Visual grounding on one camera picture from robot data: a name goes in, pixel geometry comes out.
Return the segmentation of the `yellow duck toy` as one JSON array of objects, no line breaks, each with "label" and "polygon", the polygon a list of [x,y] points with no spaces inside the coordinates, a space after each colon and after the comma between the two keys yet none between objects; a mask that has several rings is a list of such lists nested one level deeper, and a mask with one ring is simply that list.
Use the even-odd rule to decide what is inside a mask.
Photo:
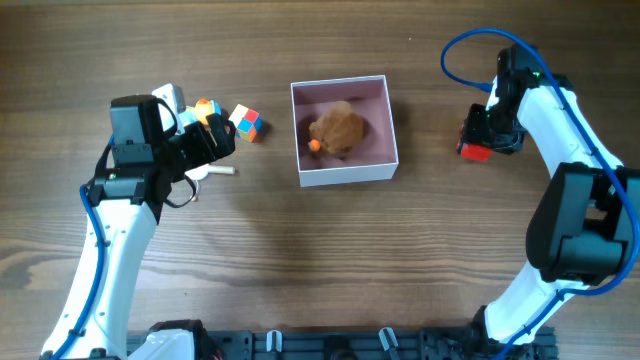
[{"label": "yellow duck toy", "polygon": [[183,126],[199,122],[205,128],[208,128],[209,123],[207,117],[212,114],[222,114],[220,105],[213,100],[201,98],[193,107],[187,106],[178,117]]}]

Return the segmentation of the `red toy truck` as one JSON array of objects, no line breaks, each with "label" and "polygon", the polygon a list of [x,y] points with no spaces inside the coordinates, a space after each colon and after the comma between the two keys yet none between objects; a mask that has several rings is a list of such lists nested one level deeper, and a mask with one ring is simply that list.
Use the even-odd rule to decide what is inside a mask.
[{"label": "red toy truck", "polygon": [[456,145],[456,152],[459,156],[468,160],[487,162],[491,156],[492,150],[482,145],[467,143],[465,139],[465,128],[462,127],[460,129],[460,137]]}]

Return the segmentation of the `brown plush toy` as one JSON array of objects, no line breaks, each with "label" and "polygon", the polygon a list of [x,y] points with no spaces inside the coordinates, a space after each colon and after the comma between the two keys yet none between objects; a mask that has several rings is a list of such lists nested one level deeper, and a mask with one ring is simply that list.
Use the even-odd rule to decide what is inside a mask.
[{"label": "brown plush toy", "polygon": [[314,153],[341,156],[364,139],[365,120],[347,101],[338,101],[309,125],[308,146]]}]

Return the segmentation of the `white cardboard box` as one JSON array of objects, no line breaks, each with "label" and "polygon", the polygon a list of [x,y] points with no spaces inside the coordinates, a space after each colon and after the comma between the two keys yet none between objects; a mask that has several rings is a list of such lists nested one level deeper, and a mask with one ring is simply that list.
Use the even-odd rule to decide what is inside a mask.
[{"label": "white cardboard box", "polygon": [[[399,157],[384,75],[293,82],[290,85],[296,161],[302,187],[389,180]],[[338,101],[365,120],[363,141],[344,157],[314,155],[309,125]]]}]

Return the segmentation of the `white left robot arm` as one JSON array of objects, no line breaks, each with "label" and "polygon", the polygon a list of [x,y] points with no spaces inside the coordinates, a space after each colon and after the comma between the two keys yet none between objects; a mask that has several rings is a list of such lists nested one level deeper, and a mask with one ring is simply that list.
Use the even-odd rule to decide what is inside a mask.
[{"label": "white left robot arm", "polygon": [[88,224],[70,292],[41,350],[43,359],[124,359],[131,302],[143,255],[173,184],[187,171],[231,155],[236,127],[220,114],[180,126],[151,94],[112,100],[112,138],[80,189]]}]

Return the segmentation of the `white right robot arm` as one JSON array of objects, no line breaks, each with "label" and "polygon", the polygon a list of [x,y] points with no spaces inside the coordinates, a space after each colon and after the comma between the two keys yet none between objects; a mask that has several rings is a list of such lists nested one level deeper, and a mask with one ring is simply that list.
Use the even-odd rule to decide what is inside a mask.
[{"label": "white right robot arm", "polygon": [[485,161],[520,151],[531,137],[550,174],[527,228],[527,261],[474,316],[470,353],[495,356],[533,342],[566,301],[621,274],[632,256],[633,224],[606,172],[617,176],[633,206],[639,173],[602,145],[572,84],[563,75],[547,77],[536,54],[517,44],[500,51],[489,100],[471,106],[457,145],[461,157]]}]

